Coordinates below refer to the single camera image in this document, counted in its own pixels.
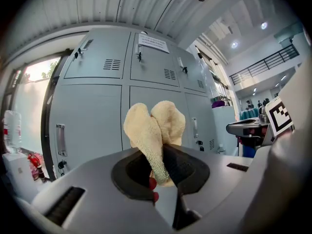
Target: beige fuzzy mitten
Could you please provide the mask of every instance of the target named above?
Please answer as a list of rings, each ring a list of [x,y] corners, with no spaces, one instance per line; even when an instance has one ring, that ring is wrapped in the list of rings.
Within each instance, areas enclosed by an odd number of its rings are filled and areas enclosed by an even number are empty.
[[[161,101],[149,115],[145,104],[133,105],[126,116],[123,129],[131,146],[138,147],[152,167],[152,176],[161,186],[173,186],[162,161],[162,145],[181,145],[185,117],[170,101]]]

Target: door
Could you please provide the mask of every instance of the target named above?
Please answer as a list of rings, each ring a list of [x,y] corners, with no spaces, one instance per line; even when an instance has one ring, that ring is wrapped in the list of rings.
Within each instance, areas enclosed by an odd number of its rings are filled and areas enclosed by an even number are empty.
[[[121,29],[94,29],[80,46],[82,55],[69,58],[66,78],[122,78],[130,32]]]
[[[187,104],[185,101],[184,94],[181,92],[163,90],[163,89],[155,89],[155,88],[145,88],[145,87],[130,87],[130,106],[133,106],[136,103],[144,103],[149,113],[151,109],[160,101],[169,100],[175,104],[175,107],[185,116],[186,126],[182,136],[182,146],[189,147],[188,142],[188,133],[187,133],[187,125],[188,119],[188,111]]]
[[[205,82],[201,73],[201,66],[198,61],[196,61],[194,56],[186,50],[174,46],[172,49],[175,54],[174,58],[176,58],[176,63],[178,63],[176,70],[181,86],[205,93]],[[187,67],[187,74],[181,70],[181,65],[183,65],[183,67]]]
[[[185,93],[189,116],[192,121],[192,148],[200,150],[202,146],[205,152],[216,152],[217,140],[215,131],[215,119],[209,99],[204,96]]]
[[[50,116],[50,143],[66,173],[91,159],[122,151],[121,86],[63,85],[56,88]]]
[[[138,36],[136,34],[132,52],[131,79],[178,87],[172,54],[143,45],[138,47]],[[138,52],[142,54],[141,61],[137,58]]]

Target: paper sign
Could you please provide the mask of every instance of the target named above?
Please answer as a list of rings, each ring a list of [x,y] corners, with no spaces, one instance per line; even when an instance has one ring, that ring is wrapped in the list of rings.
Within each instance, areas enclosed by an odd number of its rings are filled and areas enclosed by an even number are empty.
[[[153,37],[148,37],[147,35],[144,34],[138,35],[138,43],[147,47],[155,48],[169,53],[167,43],[165,41]]]
[[[293,125],[293,121],[279,96],[265,106],[265,111],[274,136],[279,135]]]

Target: corrugated ceiling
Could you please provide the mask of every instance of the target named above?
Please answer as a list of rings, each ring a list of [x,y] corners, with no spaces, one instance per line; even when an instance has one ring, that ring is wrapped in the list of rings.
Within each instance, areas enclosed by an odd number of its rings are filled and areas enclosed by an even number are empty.
[[[12,55],[42,34],[84,22],[137,25],[175,40],[207,1],[28,0],[6,35],[5,55]]]

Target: locker vent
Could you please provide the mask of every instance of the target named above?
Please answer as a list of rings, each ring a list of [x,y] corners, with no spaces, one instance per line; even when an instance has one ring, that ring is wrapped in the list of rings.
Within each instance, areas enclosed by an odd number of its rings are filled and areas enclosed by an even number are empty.
[[[120,68],[120,60],[113,60],[113,59],[105,60],[103,69],[119,70],[119,68]]]
[[[212,139],[209,141],[209,149],[212,150],[215,147],[215,140]]]
[[[174,71],[171,71],[168,69],[164,69],[164,71],[165,71],[165,78],[172,79],[172,80],[176,79],[176,74]]]
[[[204,88],[204,84],[201,80],[197,80],[197,83],[200,88]]]

